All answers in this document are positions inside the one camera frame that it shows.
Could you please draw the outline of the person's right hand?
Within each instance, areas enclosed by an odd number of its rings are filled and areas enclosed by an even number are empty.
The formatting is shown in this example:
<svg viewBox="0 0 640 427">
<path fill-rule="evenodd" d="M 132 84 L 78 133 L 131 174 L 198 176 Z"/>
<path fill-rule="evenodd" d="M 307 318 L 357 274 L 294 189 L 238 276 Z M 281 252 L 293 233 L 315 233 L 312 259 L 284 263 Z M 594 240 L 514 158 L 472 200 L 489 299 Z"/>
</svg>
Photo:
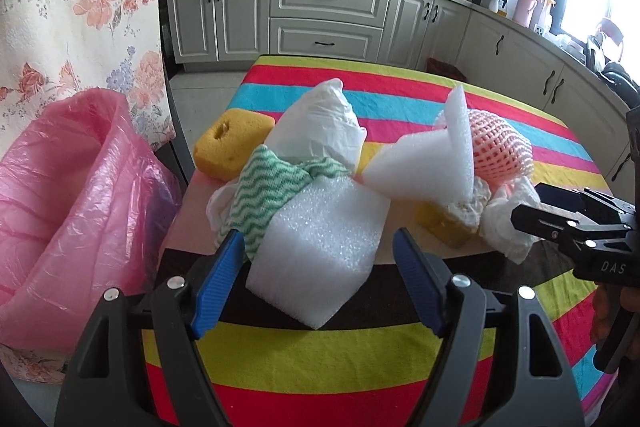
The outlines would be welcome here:
<svg viewBox="0 0 640 427">
<path fill-rule="evenodd" d="M 610 319 L 611 303 L 605 285 L 599 285 L 592 299 L 593 318 L 590 326 L 590 340 L 600 343 L 608 337 L 612 321 Z"/>
</svg>

